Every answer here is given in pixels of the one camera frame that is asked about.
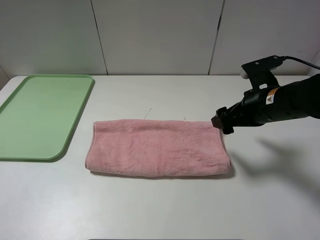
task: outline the pink towel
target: pink towel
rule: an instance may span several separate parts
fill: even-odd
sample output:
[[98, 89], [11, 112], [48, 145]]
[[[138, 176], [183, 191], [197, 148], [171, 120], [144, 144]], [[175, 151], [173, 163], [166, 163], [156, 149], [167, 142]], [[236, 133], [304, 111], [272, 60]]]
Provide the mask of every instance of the pink towel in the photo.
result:
[[221, 131], [202, 121], [97, 121], [85, 160], [93, 172], [143, 177], [225, 174], [230, 166]]

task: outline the warning label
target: warning label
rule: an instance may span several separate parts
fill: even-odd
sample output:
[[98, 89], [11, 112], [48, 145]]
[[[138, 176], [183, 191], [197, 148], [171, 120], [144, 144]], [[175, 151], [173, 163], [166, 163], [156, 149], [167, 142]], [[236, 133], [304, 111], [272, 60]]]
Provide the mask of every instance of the warning label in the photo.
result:
[[268, 93], [268, 95], [266, 96], [266, 99], [265, 99], [265, 104], [266, 105], [274, 103], [275, 93], [276, 93], [277, 90], [278, 90], [278, 88], [275, 88], [275, 89], [272, 89]]

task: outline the table surface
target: table surface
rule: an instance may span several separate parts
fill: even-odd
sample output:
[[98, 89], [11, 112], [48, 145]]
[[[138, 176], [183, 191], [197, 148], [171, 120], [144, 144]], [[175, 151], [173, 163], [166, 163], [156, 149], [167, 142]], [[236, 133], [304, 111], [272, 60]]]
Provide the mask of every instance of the table surface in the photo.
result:
[[[0, 104], [21, 83], [0, 91]], [[0, 238], [319, 239], [320, 121], [238, 127], [225, 137], [234, 172], [203, 178], [115, 177], [85, 168], [95, 121], [209, 121], [239, 102], [239, 76], [93, 76], [66, 155], [0, 162]], [[280, 85], [306, 76], [279, 76]]]

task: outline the plastic tray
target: plastic tray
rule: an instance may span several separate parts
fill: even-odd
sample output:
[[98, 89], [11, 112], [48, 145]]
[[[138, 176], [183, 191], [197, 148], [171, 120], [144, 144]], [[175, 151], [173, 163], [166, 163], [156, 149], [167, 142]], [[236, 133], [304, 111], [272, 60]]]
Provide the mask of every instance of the plastic tray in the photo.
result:
[[94, 83], [89, 75], [26, 77], [0, 107], [0, 161], [57, 159]]

